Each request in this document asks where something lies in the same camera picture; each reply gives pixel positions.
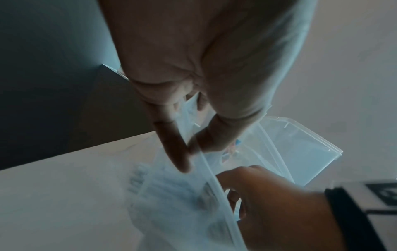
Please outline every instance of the white sleeve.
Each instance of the white sleeve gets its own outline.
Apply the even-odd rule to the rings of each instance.
[[[340,183],[366,214],[388,251],[397,250],[397,181]]]

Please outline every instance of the gray wall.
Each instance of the gray wall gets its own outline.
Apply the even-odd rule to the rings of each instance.
[[[99,66],[120,65],[95,0],[1,1],[0,56],[0,169],[67,152]]]
[[[342,150],[309,186],[397,177],[397,2],[323,0],[271,115]]]

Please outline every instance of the human hand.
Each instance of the human hand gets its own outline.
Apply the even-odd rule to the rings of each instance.
[[[166,153],[191,168],[175,122],[176,103],[199,91],[216,111],[196,136],[220,151],[270,106],[300,50],[315,0],[98,0],[122,68]]]
[[[342,233],[323,193],[306,191],[261,166],[217,175],[250,250],[343,251]]]

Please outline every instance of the table surface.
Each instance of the table surface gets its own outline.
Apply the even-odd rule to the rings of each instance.
[[[154,132],[0,172],[0,250],[134,250],[112,155]]]

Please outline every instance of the person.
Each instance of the person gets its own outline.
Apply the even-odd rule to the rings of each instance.
[[[198,109],[216,111],[196,135],[203,152],[220,151],[270,107],[295,60],[315,0],[98,0],[124,73],[166,153],[182,172],[186,144],[175,107],[200,92]]]
[[[198,109],[210,103],[216,115],[195,139],[203,152],[226,148],[269,108],[316,5],[315,0],[98,2],[122,68],[181,172],[191,169],[197,147],[180,136],[178,101],[199,92]],[[386,194],[385,201],[397,200],[395,182],[346,184],[318,193],[259,166],[221,173],[218,180],[232,189],[232,209],[242,199],[238,224],[250,250],[397,250],[396,205],[380,199]]]
[[[397,250],[397,181],[309,191],[261,166],[217,175],[249,250]]]

